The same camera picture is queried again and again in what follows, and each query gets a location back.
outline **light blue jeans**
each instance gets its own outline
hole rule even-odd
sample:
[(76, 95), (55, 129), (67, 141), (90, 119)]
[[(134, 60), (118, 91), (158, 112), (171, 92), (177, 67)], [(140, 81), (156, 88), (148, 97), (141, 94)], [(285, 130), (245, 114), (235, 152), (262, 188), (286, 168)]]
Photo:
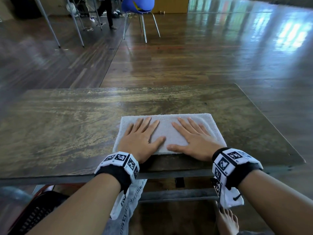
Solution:
[(102, 235), (127, 235), (128, 234), (128, 224), (131, 216), (134, 213), (135, 208), (138, 205), (138, 201), (141, 197), (143, 187), (145, 186), (147, 180), (136, 180), (135, 183), (131, 184), (129, 187), (129, 194), (126, 201), (122, 207), (119, 217), (116, 220), (109, 219), (106, 223), (104, 232)]

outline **person's left hand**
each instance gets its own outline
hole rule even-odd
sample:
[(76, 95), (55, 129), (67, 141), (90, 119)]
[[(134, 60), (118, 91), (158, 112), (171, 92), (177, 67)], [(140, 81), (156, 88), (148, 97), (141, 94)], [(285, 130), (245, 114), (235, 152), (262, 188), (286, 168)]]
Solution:
[(120, 140), (117, 147), (118, 151), (133, 154), (139, 163), (144, 163), (159, 146), (165, 141), (165, 137), (159, 137), (153, 143), (149, 143), (151, 134), (159, 124), (159, 120), (153, 122), (150, 126), (151, 117), (139, 118), (135, 124), (130, 124)]

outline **black pants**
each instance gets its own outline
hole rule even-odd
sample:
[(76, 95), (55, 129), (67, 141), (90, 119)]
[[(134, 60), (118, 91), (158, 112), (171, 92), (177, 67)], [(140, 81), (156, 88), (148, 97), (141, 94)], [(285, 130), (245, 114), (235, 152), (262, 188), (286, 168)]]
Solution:
[(104, 13), (104, 11), (106, 11), (106, 16), (108, 18), (109, 26), (111, 27), (113, 25), (111, 0), (101, 1), (101, 4), (97, 10), (98, 15), (101, 16)]

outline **plastic chair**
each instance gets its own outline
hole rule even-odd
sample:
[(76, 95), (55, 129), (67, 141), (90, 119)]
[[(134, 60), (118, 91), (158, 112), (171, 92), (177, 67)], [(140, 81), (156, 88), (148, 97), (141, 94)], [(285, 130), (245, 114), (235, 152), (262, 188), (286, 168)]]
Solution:
[[(123, 0), (122, 2), (122, 10), (125, 12), (125, 23), (124, 23), (124, 39), (125, 39), (125, 30), (126, 30), (126, 18), (127, 18), (127, 13), (132, 12), (139, 14), (139, 21), (140, 21), (140, 28), (141, 28), (141, 33), (143, 29), (143, 34), (145, 36), (145, 43), (147, 43), (147, 37), (146, 37), (146, 29), (145, 29), (145, 22), (143, 20), (143, 14), (145, 13), (151, 13), (152, 9), (154, 7), (154, 0)], [(157, 22), (156, 19), (151, 13), (154, 19), (154, 23), (156, 25), (157, 32), (160, 36), (159, 29), (157, 27)]]

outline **white towel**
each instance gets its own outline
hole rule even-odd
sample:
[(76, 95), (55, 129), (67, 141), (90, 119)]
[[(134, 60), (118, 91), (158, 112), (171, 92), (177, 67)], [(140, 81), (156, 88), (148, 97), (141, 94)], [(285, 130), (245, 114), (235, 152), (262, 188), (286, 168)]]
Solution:
[(177, 120), (178, 117), (181, 117), (186, 122), (187, 118), (190, 117), (196, 122), (197, 124), (201, 123), (205, 126), (208, 132), (214, 137), (217, 142), (221, 145), (226, 147), (226, 143), (218, 130), (211, 114), (178, 114), (178, 115), (150, 115), (150, 116), (123, 116), (120, 121), (119, 125), (119, 133), (115, 140), (115, 144), (113, 147), (113, 152), (117, 152), (117, 146), (119, 141), (123, 137), (128, 125), (130, 123), (135, 123), (138, 118), (146, 118), (151, 117), (151, 122), (155, 120), (160, 120), (160, 123), (157, 129), (154, 131), (151, 137), (151, 142), (154, 142), (158, 137), (165, 136), (166, 141), (165, 143), (157, 150), (155, 154), (174, 154), (175, 152), (171, 152), (166, 149), (166, 146), (169, 144), (178, 144), (181, 146), (188, 145), (187, 141), (185, 140), (182, 135), (180, 135), (177, 130), (172, 126), (172, 122), (176, 122), (180, 124)]

